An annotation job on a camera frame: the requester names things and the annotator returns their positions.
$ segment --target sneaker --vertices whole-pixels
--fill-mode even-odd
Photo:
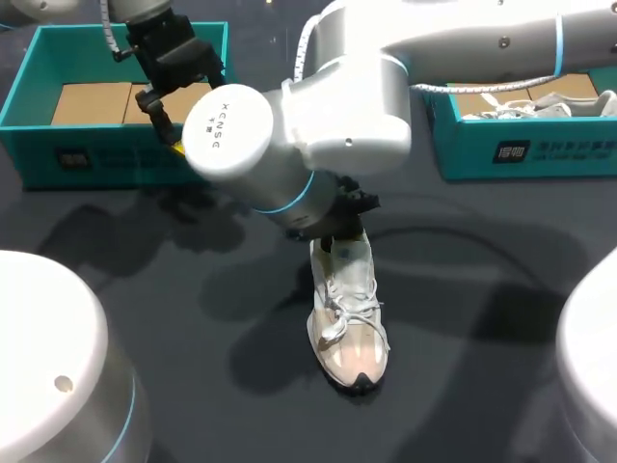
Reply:
[[[368,238],[364,234],[362,241],[334,242],[329,254],[320,240],[313,240],[310,263],[315,282],[307,323],[310,345],[337,385],[371,390],[384,375],[389,344]]]
[[[574,118],[614,118],[617,117],[617,94],[608,90],[596,98],[568,98],[551,93],[539,98],[535,105],[544,110],[554,105],[565,105]]]
[[[548,118],[570,118],[572,112],[568,105],[563,101],[554,100],[551,104],[538,107],[531,100],[515,100],[500,104],[497,99],[489,94],[481,94],[484,100],[495,108],[495,111],[488,111],[479,114],[469,114],[464,116],[465,120],[481,119],[548,119]]]

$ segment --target shoe box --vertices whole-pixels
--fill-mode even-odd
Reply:
[[[196,22],[234,82],[228,24]],[[112,31],[128,47],[122,24]],[[111,189],[201,183],[186,160],[161,144],[135,102],[146,81],[133,57],[114,62],[100,24],[37,28],[0,111],[2,147],[27,190]],[[201,82],[163,98],[181,131],[208,91]]]
[[[492,96],[505,104],[550,93],[596,98],[607,90],[617,91],[617,68],[568,74]],[[617,176],[617,118],[466,120],[495,108],[479,94],[425,94],[424,101],[446,180]]]

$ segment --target robotic arm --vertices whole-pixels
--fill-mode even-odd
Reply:
[[[171,0],[99,0],[105,39],[115,61],[138,60],[149,85],[136,95],[140,109],[150,117],[169,147],[180,141],[161,98],[178,88],[208,78],[215,89],[225,83],[223,63],[210,43],[199,40],[187,16],[174,14]],[[79,0],[0,0],[0,33],[43,23],[75,10]],[[124,23],[127,50],[120,50],[111,23]]]
[[[547,81],[617,65],[612,0],[335,0],[311,21],[305,80],[265,94],[221,87],[195,105],[182,134],[197,173],[307,238],[334,234],[349,214],[376,205],[335,174],[405,161],[410,86]]]

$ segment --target shoelace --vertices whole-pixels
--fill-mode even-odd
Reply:
[[[535,116],[534,104],[531,100],[517,99],[501,104],[490,94],[481,94],[481,96],[487,103],[495,108],[495,111],[481,113],[480,116],[490,119],[520,119],[533,118]]]
[[[324,341],[333,342],[340,340],[345,336],[345,333],[347,333],[349,323],[356,320],[372,327],[383,340],[386,345],[386,350],[390,350],[386,330],[383,326],[379,326],[370,319],[375,313],[375,310],[381,307],[381,303],[376,303],[374,301],[375,294],[377,293],[377,282],[375,280],[372,281],[372,286],[373,289],[369,294],[366,294],[361,287],[354,288],[352,295],[354,299],[358,301],[358,305],[353,309],[342,304],[343,294],[339,294],[340,289],[338,287],[329,286],[328,298],[332,302],[332,309],[335,311],[336,322],[321,332],[321,337]]]

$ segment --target black table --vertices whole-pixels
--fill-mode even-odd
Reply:
[[[97,22],[95,2],[69,22]],[[230,22],[242,82],[291,75],[327,0],[179,0]],[[24,30],[0,36],[4,99]],[[416,97],[414,148],[365,189],[392,345],[382,390],[348,399],[306,333],[306,244],[200,191],[22,194],[0,156],[0,246],[43,254],[100,297],[152,403],[153,463],[569,463],[553,340],[576,283],[617,243],[614,181],[446,184]]]

